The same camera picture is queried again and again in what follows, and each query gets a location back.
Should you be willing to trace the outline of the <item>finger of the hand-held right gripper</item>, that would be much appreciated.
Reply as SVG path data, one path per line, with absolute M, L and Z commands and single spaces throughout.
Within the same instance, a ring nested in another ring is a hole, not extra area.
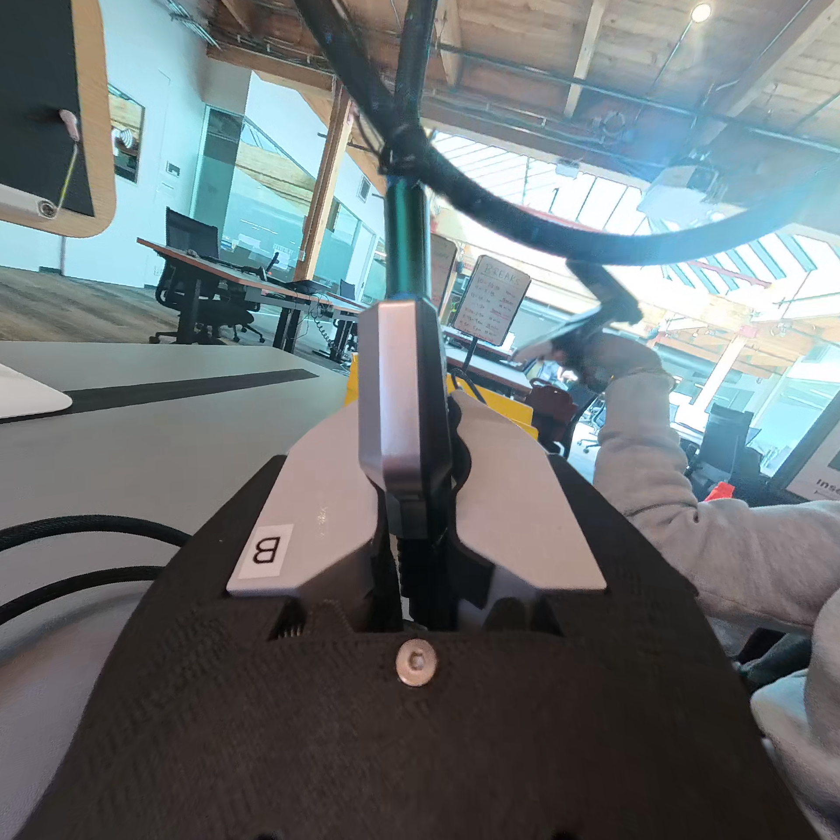
M 575 361 L 601 331 L 601 308 L 585 311 L 556 325 L 537 339 L 518 347 L 513 361 Z

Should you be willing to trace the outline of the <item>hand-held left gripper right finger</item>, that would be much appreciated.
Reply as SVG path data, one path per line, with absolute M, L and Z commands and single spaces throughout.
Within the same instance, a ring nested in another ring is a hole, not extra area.
M 602 592 L 604 575 L 539 442 L 472 396 L 452 397 L 468 457 L 455 492 L 457 593 Z

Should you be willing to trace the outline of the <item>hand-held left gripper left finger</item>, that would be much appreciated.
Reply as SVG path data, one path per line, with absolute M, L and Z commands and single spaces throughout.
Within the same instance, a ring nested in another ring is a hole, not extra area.
M 379 498 L 352 402 L 291 448 L 227 582 L 231 596 L 366 597 Z

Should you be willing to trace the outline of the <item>yellow plastic bin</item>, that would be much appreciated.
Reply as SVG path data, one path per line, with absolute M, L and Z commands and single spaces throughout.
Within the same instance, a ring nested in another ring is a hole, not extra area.
M 344 395 L 345 406 L 355 403 L 359 395 L 359 362 L 358 354 L 352 353 L 348 384 Z M 510 397 L 493 392 L 485 387 L 468 381 L 461 373 L 447 373 L 447 394 L 455 391 L 463 391 L 474 399 L 481 397 L 481 400 L 494 412 L 506 417 L 519 426 L 531 438 L 538 438 L 538 430 L 532 425 L 533 411 L 530 406 L 523 402 L 517 402 Z

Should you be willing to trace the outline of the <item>black hdmi switch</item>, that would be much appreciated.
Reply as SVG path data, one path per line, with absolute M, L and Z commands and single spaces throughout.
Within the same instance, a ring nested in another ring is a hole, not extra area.
M 385 499 L 390 533 L 437 541 L 452 490 L 445 354 L 422 298 L 381 301 L 359 318 L 360 467 Z

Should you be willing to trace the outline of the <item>braided hdmi cable green plugs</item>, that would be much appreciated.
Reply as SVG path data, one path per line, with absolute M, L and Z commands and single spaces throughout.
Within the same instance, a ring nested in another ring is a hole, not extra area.
M 817 257 L 838 228 L 838 2 L 294 2 L 379 142 L 388 297 L 419 292 L 424 188 L 546 256 L 709 293 Z M 723 219 L 649 219 L 671 165 L 709 164 Z

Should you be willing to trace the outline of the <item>person's right forearm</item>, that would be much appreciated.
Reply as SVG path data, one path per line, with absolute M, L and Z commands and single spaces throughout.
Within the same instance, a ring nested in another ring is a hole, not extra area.
M 615 335 L 593 339 L 585 353 L 588 377 L 607 380 L 595 488 L 651 541 L 695 522 L 698 502 L 669 419 L 673 378 L 656 352 Z

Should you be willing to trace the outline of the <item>handwritten whiteboard sign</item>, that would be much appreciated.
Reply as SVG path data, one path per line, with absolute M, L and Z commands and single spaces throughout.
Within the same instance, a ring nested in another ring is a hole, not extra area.
M 430 234 L 430 300 L 438 312 L 443 304 L 458 252 L 456 242 L 438 234 Z
M 491 255 L 480 255 L 458 304 L 453 329 L 501 347 L 532 279 Z

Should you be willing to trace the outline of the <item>dark red office chair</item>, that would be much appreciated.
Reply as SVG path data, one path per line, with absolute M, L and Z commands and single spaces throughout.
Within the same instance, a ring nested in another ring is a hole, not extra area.
M 531 426 L 537 430 L 537 440 L 549 453 L 567 459 L 574 427 L 580 417 L 570 394 L 548 381 L 531 381 L 531 391 L 524 403 L 532 409 Z

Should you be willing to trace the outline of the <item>white ceiling projector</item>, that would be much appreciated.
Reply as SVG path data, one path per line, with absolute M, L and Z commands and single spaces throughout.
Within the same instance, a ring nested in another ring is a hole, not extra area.
M 642 192 L 639 213 L 679 228 L 723 219 L 719 209 L 726 183 L 719 170 L 698 161 L 665 168 Z

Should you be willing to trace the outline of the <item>black office chair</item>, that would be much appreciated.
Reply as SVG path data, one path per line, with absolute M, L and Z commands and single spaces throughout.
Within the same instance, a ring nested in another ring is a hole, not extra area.
M 750 432 L 752 424 L 752 412 L 710 405 L 705 433 L 686 471 L 698 498 L 705 498 L 718 483 L 730 482 L 747 444 L 756 435 Z
M 165 246 L 191 260 L 220 265 L 219 234 L 215 226 L 177 213 L 165 212 Z M 164 308 L 178 314 L 175 331 L 157 332 L 148 339 L 158 344 L 163 338 L 176 343 L 224 344 L 221 330 L 230 329 L 233 341 L 241 332 L 251 331 L 253 312 L 258 305 L 246 299 L 249 287 L 220 276 L 191 262 L 165 255 L 164 270 L 154 298 Z

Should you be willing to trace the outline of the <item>wooden top office desk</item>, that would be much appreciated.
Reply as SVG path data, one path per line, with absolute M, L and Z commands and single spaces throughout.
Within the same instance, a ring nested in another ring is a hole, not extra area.
M 158 256 L 180 266 L 189 266 L 206 275 L 212 274 L 228 285 L 258 289 L 268 297 L 271 306 L 281 310 L 272 346 L 291 354 L 298 339 L 299 321 L 310 317 L 316 321 L 315 311 L 323 311 L 322 317 L 337 323 L 336 333 L 330 345 L 329 358 L 336 364 L 344 361 L 344 352 L 352 335 L 357 335 L 357 323 L 365 306 L 323 289 L 316 283 L 279 283 L 270 277 L 262 278 L 236 266 L 224 266 L 218 262 L 191 255 L 176 248 L 158 245 L 138 238 L 139 245 L 152 249 Z

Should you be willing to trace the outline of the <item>person's grey zip hoodie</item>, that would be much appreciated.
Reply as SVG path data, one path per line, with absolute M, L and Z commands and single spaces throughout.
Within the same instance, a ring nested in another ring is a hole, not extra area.
M 810 635 L 808 668 L 750 704 L 801 809 L 821 838 L 838 838 L 838 503 L 689 502 L 689 491 L 667 489 L 613 505 L 695 586 L 708 616 Z

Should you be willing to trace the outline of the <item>framed white poster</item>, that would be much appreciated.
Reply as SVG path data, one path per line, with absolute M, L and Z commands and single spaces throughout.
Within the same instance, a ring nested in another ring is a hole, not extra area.
M 785 461 L 780 488 L 806 501 L 839 500 L 839 394 Z

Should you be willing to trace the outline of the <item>black board with wooden rim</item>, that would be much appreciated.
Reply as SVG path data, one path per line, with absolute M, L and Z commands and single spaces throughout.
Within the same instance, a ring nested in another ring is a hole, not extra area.
M 1 218 L 69 238 L 116 213 L 96 1 L 1 3 Z

